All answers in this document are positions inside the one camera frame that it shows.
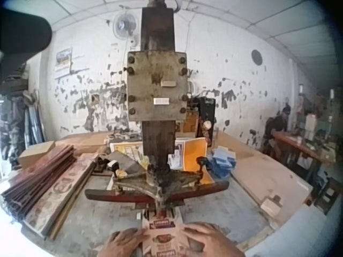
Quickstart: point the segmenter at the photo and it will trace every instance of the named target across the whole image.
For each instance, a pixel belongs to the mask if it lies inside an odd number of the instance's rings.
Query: table
[[[84,189],[106,188],[109,177],[91,176]],[[246,251],[273,233],[247,192],[230,179],[227,190],[185,200],[180,207],[185,223],[204,221],[217,224],[225,235]],[[110,233],[141,227],[139,211],[131,203],[100,202],[86,199],[82,192],[75,201],[55,241],[43,240],[22,228],[30,241],[55,256],[96,256]]]
[[[296,140],[292,140],[289,133],[285,132],[274,132],[273,136],[275,137],[278,143],[283,144],[286,146],[287,153],[283,155],[281,163],[287,167],[291,167],[292,165],[296,164],[299,156],[301,153],[307,154],[313,161],[309,168],[309,172],[305,178],[307,182],[309,182],[312,186],[315,185],[317,173],[320,170],[320,166],[322,163],[330,163],[330,161],[321,158],[318,152],[311,150],[308,146],[304,144],[304,140],[302,143],[298,144]],[[294,154],[295,158],[291,161],[290,164],[287,164],[287,160],[290,154]]]

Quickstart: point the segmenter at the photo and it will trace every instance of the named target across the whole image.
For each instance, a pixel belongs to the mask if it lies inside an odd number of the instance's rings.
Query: dark cloth
[[[287,131],[287,121],[283,119],[281,115],[277,116],[273,121],[271,121],[266,128],[266,136],[268,139],[274,138],[272,136],[272,129],[276,131]]]

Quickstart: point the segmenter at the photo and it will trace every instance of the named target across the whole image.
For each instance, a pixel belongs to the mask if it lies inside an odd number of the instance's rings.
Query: metal plate
[[[183,57],[184,64],[179,62]],[[187,108],[187,102],[182,96],[187,94],[187,74],[181,75],[181,69],[187,68],[186,53],[174,51],[139,51],[128,53],[128,68],[132,67],[134,74],[128,72],[129,121],[148,120],[185,120],[186,113],[181,108]],[[161,87],[164,81],[175,81],[175,87]],[[169,104],[154,104],[154,99],[169,99]]]

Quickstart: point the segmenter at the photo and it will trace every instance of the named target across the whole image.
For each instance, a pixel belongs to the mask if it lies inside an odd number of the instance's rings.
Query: stack of paper
[[[236,153],[222,146],[219,146],[212,152],[213,156],[209,160],[213,173],[220,178],[227,178],[236,167]]]

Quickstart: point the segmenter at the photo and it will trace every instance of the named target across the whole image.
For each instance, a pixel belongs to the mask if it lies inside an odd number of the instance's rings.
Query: wall fan
[[[130,46],[139,43],[138,19],[130,12],[119,13],[113,21],[113,34],[120,40],[130,40]]]

